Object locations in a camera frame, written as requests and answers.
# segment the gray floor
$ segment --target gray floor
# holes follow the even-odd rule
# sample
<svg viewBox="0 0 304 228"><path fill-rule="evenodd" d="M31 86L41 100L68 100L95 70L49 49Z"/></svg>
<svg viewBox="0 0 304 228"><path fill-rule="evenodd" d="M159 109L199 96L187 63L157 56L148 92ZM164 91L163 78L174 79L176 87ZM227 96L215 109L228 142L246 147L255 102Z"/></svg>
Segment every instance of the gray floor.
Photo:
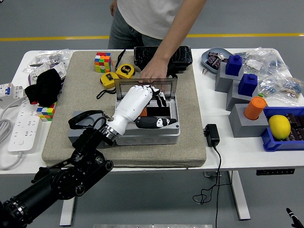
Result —
<svg viewBox="0 0 304 228"><path fill-rule="evenodd" d="M101 36L111 26L110 0L4 0L0 3L0 38ZM303 0L209 0L191 34L304 33ZM304 80L303 37L187 38L191 48L275 48L294 77ZM12 81L29 50L105 49L107 40L0 42L0 84ZM304 170L293 175L256 176L240 171L251 220L239 221L230 186L219 194L218 227L291 227L286 207L304 221ZM0 176L0 200L20 193L30 176ZM110 173L76 201L72 227L94 224L212 224L216 194L209 204L192 200L207 180L198 171L120 174ZM221 182L228 182L223 173ZM58 227L62 202L38 217L29 227Z"/></svg>

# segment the jeans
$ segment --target jeans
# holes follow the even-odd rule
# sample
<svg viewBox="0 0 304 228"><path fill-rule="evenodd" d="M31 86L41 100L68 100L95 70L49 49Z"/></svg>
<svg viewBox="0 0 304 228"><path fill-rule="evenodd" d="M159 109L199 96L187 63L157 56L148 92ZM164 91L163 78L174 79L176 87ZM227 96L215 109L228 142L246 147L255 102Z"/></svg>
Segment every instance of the jeans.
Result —
<svg viewBox="0 0 304 228"><path fill-rule="evenodd" d="M118 8L115 11L110 31L108 49L134 49L142 46L159 46L161 39L141 34L129 26Z"/></svg>

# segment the white cable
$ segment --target white cable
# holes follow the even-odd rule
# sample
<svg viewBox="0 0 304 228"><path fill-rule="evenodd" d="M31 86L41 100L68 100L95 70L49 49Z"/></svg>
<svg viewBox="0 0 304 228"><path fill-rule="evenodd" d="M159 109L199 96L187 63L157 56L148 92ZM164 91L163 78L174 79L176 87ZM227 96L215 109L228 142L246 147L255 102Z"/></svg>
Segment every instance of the white cable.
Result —
<svg viewBox="0 0 304 228"><path fill-rule="evenodd" d="M6 106L3 109L2 113L0 114L0 143L2 143L3 140L5 140L9 136L9 134L13 131L13 123L8 119L2 119L4 112L6 110L8 110L8 108L13 106L15 103L17 103L18 101L24 99L25 97L26 96L18 98L16 101L14 101L11 104L9 104L8 106ZM22 151L18 152L17 160L9 166L5 166L5 167L0 166L0 170L8 170L11 167L13 167L14 165L16 165L19 162L19 160L21 159L22 155L23 155Z"/></svg>

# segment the yellow floor line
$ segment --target yellow floor line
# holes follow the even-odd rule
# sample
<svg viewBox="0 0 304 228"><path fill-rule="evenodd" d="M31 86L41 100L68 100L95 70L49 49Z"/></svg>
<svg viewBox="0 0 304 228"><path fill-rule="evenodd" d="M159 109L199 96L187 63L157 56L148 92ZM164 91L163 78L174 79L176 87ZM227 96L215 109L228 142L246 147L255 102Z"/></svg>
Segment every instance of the yellow floor line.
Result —
<svg viewBox="0 0 304 228"><path fill-rule="evenodd" d="M225 38L225 37L304 37L304 33L233 33L233 34L189 34L188 38ZM0 38L0 42L72 40L72 39L109 39L109 36L69 36L69 37L15 37Z"/></svg>

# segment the gray box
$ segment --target gray box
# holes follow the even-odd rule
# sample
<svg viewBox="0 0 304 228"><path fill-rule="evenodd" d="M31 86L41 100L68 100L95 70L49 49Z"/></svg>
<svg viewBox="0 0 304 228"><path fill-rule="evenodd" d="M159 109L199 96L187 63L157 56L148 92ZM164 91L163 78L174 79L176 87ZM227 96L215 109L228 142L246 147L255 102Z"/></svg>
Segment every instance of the gray box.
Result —
<svg viewBox="0 0 304 228"><path fill-rule="evenodd" d="M162 114L156 115L159 118L172 118L177 122L171 125L159 128L159 129L143 129L138 128L135 123L129 123L125 129L125 133L116 138L117 145L160 145L160 144L176 144L181 134L180 120L177 108L176 99L176 78L166 78L153 80L152 86L156 88L165 87L165 98L167 107L170 108L170 115L162 116ZM134 85L142 85L139 79L116 79L115 87L117 91L116 106L119 105L123 97L127 94L130 87ZM151 100L147 105L148 107L158 107L156 100Z"/></svg>
<svg viewBox="0 0 304 228"><path fill-rule="evenodd" d="M257 120L249 120L245 117L244 111L248 104L235 104L230 115L230 126L235 138L260 137L268 127L268 121L264 112Z"/></svg>
<svg viewBox="0 0 304 228"><path fill-rule="evenodd" d="M215 91L227 93L233 80L240 81L244 75L244 67L242 66L238 76L226 75L226 64L225 62L221 62L217 75L215 77Z"/></svg>
<svg viewBox="0 0 304 228"><path fill-rule="evenodd" d="M227 101L226 101L226 111L231 111L235 104L248 104L252 97L257 96L258 90L257 87L252 93L252 96L240 95L238 94L238 85L240 81L233 80L230 89L227 93Z"/></svg>

